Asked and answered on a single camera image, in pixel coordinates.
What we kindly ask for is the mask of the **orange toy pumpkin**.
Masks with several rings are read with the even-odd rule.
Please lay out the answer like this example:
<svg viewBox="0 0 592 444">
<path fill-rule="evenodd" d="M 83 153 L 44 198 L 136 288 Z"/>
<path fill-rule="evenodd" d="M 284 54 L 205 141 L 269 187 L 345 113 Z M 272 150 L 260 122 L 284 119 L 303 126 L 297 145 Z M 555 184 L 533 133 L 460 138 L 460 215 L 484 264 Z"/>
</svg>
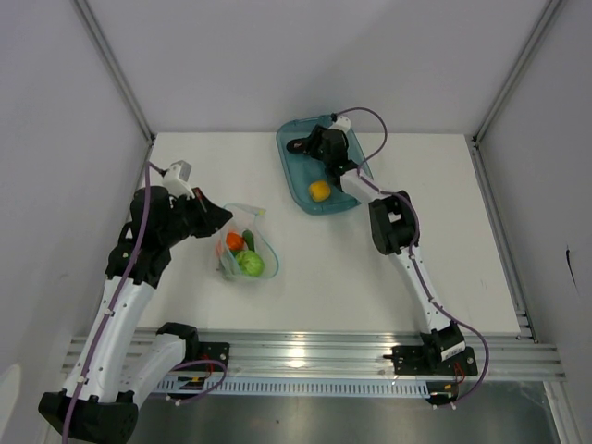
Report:
<svg viewBox="0 0 592 444">
<path fill-rule="evenodd" d="M 245 240 L 240 234 L 229 232 L 226 236 L 226 245 L 231 251 L 240 251 L 244 248 Z"/>
</svg>

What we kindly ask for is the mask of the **purple toy eggplant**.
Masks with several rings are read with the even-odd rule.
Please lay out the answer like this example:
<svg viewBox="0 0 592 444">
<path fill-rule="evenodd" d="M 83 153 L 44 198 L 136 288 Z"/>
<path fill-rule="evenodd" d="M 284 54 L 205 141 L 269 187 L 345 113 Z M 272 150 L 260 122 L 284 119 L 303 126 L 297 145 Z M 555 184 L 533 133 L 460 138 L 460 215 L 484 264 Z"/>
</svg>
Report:
<svg viewBox="0 0 592 444">
<path fill-rule="evenodd" d="M 307 143 L 301 140 L 293 140 L 290 141 L 287 145 L 287 150 L 291 154 L 306 154 L 307 153 Z"/>
</svg>

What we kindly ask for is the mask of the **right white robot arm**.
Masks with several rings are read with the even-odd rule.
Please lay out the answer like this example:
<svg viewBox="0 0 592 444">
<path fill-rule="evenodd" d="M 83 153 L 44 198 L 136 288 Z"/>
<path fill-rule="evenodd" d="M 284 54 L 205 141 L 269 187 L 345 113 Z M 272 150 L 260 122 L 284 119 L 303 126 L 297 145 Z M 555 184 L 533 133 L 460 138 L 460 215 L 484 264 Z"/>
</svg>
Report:
<svg viewBox="0 0 592 444">
<path fill-rule="evenodd" d="M 443 313 L 427 275 L 419 245 L 419 218 L 409 195 L 377 185 L 350 158 L 349 148 L 346 132 L 335 125 L 317 125 L 308 136 L 292 139 L 286 146 L 290 154 L 321 162 L 330 183 L 367 205 L 376 249 L 395 265 L 417 302 L 424 366 L 433 373 L 443 373 L 465 351 L 466 342 L 458 323 Z"/>
</svg>

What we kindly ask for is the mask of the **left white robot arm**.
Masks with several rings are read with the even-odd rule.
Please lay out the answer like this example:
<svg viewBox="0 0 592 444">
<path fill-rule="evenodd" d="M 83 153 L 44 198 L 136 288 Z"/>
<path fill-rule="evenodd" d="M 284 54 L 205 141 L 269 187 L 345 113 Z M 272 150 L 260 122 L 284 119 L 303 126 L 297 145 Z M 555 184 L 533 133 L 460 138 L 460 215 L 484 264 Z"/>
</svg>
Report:
<svg viewBox="0 0 592 444">
<path fill-rule="evenodd" d="M 199 363 L 197 329 L 167 322 L 151 348 L 135 364 L 125 365 L 172 248 L 189 237 L 215 235 L 231 218 L 229 210 L 213 204 L 200 189 L 180 197 L 162 186 L 134 193 L 130 219 L 108 256 L 101 306 L 89 337 L 63 388 L 45 392 L 38 406 L 64 442 L 128 442 L 142 405 L 166 374 Z"/>
</svg>

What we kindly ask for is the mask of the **yellow toy lemon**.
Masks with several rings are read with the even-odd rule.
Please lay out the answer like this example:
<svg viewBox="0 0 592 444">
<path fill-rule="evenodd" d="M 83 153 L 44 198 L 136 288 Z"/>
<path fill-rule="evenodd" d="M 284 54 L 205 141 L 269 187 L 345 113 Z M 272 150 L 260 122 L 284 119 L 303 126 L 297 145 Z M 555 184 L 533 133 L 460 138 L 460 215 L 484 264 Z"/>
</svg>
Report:
<svg viewBox="0 0 592 444">
<path fill-rule="evenodd" d="M 308 187 L 309 195 L 315 203 L 326 201 L 331 195 L 330 185 L 325 180 L 318 180 Z"/>
</svg>

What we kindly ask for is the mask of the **light green toy cabbage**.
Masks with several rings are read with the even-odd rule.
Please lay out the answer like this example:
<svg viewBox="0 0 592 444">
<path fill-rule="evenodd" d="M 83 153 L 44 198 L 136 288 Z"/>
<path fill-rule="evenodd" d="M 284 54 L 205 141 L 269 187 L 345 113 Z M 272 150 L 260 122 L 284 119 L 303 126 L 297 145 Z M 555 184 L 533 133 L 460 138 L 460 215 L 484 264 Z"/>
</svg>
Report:
<svg viewBox="0 0 592 444">
<path fill-rule="evenodd" d="M 244 250 L 239 252 L 235 258 L 244 276 L 259 278 L 263 275 L 265 262 L 258 253 Z"/>
</svg>

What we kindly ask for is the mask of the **clear zip top bag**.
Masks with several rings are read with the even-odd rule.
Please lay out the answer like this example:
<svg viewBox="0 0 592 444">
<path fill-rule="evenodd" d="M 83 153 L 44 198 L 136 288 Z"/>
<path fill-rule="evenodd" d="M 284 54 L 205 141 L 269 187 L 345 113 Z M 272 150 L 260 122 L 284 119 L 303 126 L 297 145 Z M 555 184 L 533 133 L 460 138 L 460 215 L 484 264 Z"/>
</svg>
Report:
<svg viewBox="0 0 592 444">
<path fill-rule="evenodd" d="M 232 218 L 216 234 L 216 269 L 236 282 L 259 282 L 279 271 L 278 255 L 265 238 L 262 224 L 266 210 L 245 203 L 227 203 Z"/>
</svg>

